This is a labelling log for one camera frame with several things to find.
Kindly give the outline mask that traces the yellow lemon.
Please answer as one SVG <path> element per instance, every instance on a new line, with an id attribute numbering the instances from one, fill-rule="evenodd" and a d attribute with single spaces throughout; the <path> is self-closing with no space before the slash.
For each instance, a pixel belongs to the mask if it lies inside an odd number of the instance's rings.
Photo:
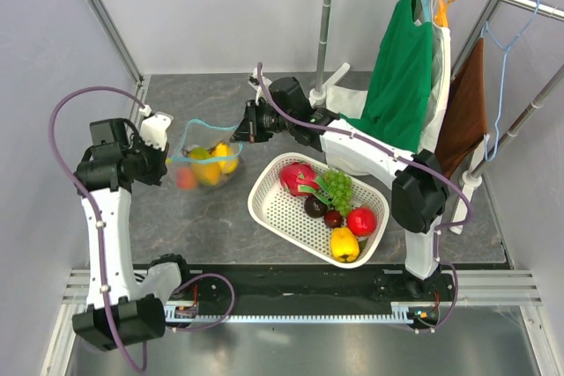
<path id="1" fill-rule="evenodd" d="M 230 144 L 217 144 L 212 152 L 212 156 L 219 159 L 217 164 L 224 175 L 233 173 L 239 166 L 239 159 Z"/>

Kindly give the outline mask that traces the dark red plum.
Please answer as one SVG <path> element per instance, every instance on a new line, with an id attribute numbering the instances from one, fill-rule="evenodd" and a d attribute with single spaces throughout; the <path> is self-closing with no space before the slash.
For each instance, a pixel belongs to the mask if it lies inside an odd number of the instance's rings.
<path id="1" fill-rule="evenodd" d="M 343 225 L 343 217 L 337 210 L 328 210 L 323 222 L 328 228 L 335 229 Z"/>

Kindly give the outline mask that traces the clear zip top bag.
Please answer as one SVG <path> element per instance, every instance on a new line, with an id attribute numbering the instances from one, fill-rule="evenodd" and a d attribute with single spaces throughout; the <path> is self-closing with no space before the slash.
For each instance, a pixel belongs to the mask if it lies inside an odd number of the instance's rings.
<path id="1" fill-rule="evenodd" d="M 235 129 L 236 126 L 212 126 L 199 119 L 192 119 L 188 121 L 182 133 L 180 141 L 169 152 L 167 159 L 167 168 L 173 185 L 176 187 L 175 174 L 176 170 L 179 167 L 187 166 L 191 169 L 190 163 L 192 162 L 192 159 L 189 158 L 189 152 L 191 150 L 195 149 L 196 147 L 203 147 L 212 155 L 215 146 L 219 143 L 226 143 L 231 145 L 235 155 L 239 159 L 238 168 L 233 173 L 230 173 L 228 175 L 221 174 L 219 184 L 217 186 L 205 186 L 198 182 L 198 186 L 196 188 L 183 191 L 195 191 L 197 189 L 211 190 L 226 185 L 242 168 L 242 159 L 240 158 L 240 155 L 242 152 L 243 144 L 231 142 L 231 135 L 234 133 Z M 218 161 L 219 159 L 212 157 L 211 159 L 207 159 L 205 162 L 213 163 Z"/>

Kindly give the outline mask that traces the orange green mango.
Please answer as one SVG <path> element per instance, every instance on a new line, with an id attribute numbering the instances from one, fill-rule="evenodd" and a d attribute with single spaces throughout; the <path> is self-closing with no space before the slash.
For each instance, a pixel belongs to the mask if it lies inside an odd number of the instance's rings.
<path id="1" fill-rule="evenodd" d="M 217 186 L 221 177 L 221 171 L 217 162 L 206 163 L 212 155 L 203 147 L 196 147 L 189 152 L 192 159 L 190 167 L 197 178 L 197 181 L 205 186 Z"/>

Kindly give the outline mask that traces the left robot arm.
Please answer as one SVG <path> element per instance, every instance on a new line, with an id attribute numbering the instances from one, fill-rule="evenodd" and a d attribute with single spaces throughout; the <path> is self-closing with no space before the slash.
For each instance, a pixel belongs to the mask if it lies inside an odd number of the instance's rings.
<path id="1" fill-rule="evenodd" d="M 139 128 L 123 118 L 93 122 L 92 146 L 74 173 L 81 192 L 90 254 L 86 310 L 73 316 L 77 335 L 101 351 L 160 338 L 164 306 L 170 297 L 185 299 L 193 278 L 185 261 L 168 254 L 136 279 L 130 245 L 130 206 L 134 182 L 158 186 L 167 174 L 168 114 L 144 118 Z"/>

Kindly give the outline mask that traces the orange peach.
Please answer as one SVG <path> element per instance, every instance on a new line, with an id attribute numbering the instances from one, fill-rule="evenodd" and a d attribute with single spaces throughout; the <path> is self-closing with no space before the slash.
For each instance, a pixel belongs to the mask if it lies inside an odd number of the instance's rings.
<path id="1" fill-rule="evenodd" d="M 187 166 L 179 167 L 176 170 L 175 183 L 176 187 L 181 190 L 191 190 L 198 186 L 198 181 L 195 174 Z"/>

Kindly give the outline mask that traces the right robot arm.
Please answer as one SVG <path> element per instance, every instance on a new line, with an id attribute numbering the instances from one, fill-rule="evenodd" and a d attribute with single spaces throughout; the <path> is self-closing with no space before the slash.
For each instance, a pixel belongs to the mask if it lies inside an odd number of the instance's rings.
<path id="1" fill-rule="evenodd" d="M 391 192 L 391 215 L 404 229 L 405 293 L 425 299 L 435 289 L 438 230 L 449 196 L 436 156 L 427 150 L 402 151 L 352 127 L 324 107 L 312 107 L 295 77 L 260 82 L 247 101 L 233 141 L 258 144 L 286 132 L 301 145 L 324 154 L 328 166 L 349 174 L 374 176 Z"/>

